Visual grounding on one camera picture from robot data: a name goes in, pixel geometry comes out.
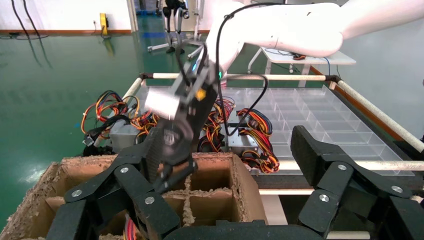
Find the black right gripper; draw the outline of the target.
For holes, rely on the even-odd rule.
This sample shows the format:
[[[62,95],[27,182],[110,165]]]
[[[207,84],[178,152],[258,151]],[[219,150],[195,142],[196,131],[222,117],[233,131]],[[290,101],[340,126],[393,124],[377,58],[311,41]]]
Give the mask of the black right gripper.
[[[153,182],[162,195],[193,174],[198,165],[191,153],[218,96],[219,79],[214,64],[193,68],[186,64],[173,85],[161,96],[161,151],[174,165],[187,166],[173,173],[164,163]]]

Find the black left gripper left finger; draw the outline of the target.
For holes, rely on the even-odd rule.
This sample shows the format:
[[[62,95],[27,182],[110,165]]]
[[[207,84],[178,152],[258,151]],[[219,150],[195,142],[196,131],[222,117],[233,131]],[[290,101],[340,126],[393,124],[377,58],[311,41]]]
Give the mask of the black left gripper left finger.
[[[163,240],[179,229],[180,217],[150,182],[159,167],[152,154],[162,132],[153,128],[144,142],[122,149],[106,170],[68,190],[46,238],[97,240],[124,210],[149,240]]]

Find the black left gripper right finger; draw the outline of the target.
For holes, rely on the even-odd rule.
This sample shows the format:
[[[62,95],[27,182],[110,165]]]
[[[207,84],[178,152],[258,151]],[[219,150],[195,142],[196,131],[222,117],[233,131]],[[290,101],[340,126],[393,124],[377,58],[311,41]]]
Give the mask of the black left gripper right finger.
[[[290,150],[313,188],[297,222],[326,238],[341,209],[373,224],[379,240],[421,240],[424,208],[393,179],[358,165],[341,147],[316,140],[302,125],[292,129]]]

